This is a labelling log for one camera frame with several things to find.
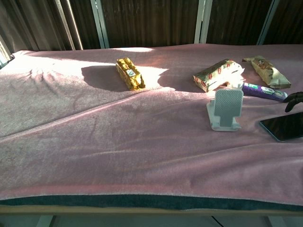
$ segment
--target pink blanket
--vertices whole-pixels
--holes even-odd
[[[245,96],[237,132],[211,129],[192,75],[263,55],[303,90],[303,45],[190,44],[15,53],[0,71],[0,200],[37,195],[156,194],[303,205],[303,138],[276,142],[259,120],[286,104]],[[147,88],[128,91],[129,57]],[[303,104],[292,113],[303,111]]]

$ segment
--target smartphone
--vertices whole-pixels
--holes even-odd
[[[303,112],[262,120],[260,124],[280,142],[303,137]]]

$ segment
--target purple snack wrapper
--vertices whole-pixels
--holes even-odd
[[[280,102],[283,102],[287,97],[286,92],[248,83],[243,84],[242,91],[245,95],[273,99]]]

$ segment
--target white phone stand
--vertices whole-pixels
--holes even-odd
[[[206,104],[210,124],[215,131],[237,131],[241,126],[235,117],[241,116],[243,91],[220,89],[215,99]]]

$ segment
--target food package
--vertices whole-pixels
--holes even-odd
[[[194,82],[205,92],[212,91],[226,82],[240,83],[244,69],[231,59],[225,59],[195,74]]]
[[[128,89],[139,90],[145,88],[141,73],[129,58],[117,59],[116,68]]]
[[[248,61],[262,80],[271,88],[288,88],[291,86],[289,80],[262,56],[243,58],[242,61]]]

